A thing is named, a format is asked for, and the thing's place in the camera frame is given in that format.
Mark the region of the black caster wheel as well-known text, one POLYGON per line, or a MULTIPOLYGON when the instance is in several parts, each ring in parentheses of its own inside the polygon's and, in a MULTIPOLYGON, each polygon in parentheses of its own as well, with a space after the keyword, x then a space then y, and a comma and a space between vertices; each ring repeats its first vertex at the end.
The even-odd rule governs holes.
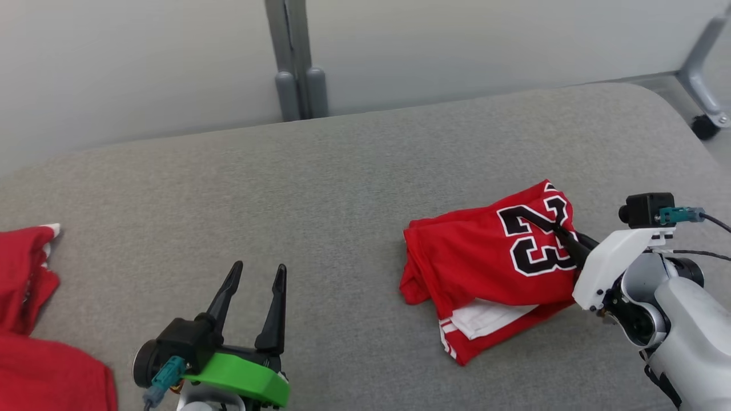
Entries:
POLYGON ((720 133, 721 128, 713 122, 707 115, 697 115, 690 124, 692 133, 700 140, 706 141, 716 137, 720 133))

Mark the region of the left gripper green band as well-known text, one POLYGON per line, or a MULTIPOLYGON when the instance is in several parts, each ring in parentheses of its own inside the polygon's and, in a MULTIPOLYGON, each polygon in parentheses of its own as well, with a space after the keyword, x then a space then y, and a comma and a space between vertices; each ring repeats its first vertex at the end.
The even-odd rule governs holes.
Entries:
MULTIPOLYGON (((235 261, 206 315, 212 332, 223 336, 232 297, 240 283, 243 262, 235 261)), ((196 348, 196 364, 185 375, 186 409, 283 409, 291 387, 282 372, 285 348, 287 267, 279 264, 272 283, 272 301, 254 348, 204 344, 196 348)))

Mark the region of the grey metal frame leg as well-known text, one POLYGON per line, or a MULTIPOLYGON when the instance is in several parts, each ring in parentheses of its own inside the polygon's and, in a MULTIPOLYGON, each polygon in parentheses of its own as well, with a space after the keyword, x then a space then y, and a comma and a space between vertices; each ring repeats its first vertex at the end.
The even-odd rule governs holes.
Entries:
POLYGON ((704 64, 730 21, 731 2, 722 13, 710 19, 682 67, 676 72, 676 78, 684 91, 702 111, 700 120, 704 120, 718 130, 731 127, 731 114, 727 114, 713 96, 704 77, 704 64))

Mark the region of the red basketball jersey number 23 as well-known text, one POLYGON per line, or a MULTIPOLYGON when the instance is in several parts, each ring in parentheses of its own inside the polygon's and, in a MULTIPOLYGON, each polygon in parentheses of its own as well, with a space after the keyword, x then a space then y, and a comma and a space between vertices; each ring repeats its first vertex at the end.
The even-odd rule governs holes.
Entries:
POLYGON ((555 228, 576 236, 573 211, 543 180, 486 207, 409 223, 400 293, 412 306, 433 302, 457 364, 572 306, 577 267, 555 228))

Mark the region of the grey partition post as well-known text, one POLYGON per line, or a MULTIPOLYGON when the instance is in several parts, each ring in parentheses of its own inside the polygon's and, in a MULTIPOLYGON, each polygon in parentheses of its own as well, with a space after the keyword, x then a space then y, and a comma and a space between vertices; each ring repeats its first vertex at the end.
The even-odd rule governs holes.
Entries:
POLYGON ((301 118, 328 117, 326 74, 313 64, 306 0, 284 0, 284 5, 301 118))
POLYGON ((276 58, 275 84, 282 119, 284 122, 301 120, 302 112, 286 0, 264 0, 264 7, 276 58))

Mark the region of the plain red garment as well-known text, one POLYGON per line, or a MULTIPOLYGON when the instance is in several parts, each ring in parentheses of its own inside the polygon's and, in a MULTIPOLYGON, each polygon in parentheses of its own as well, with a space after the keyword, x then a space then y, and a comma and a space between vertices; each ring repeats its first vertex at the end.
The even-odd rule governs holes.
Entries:
POLYGON ((0 411, 118 411, 113 373, 73 346, 0 332, 0 411))

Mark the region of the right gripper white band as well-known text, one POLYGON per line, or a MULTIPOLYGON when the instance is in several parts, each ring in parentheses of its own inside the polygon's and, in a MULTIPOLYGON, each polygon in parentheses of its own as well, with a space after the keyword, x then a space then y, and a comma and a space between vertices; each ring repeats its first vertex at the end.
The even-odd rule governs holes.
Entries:
POLYGON ((612 232, 602 242, 559 224, 554 224, 553 231, 577 270, 581 270, 572 297, 582 310, 589 311, 603 307, 603 297, 598 291, 610 289, 645 250, 665 245, 676 229, 625 229, 612 232))

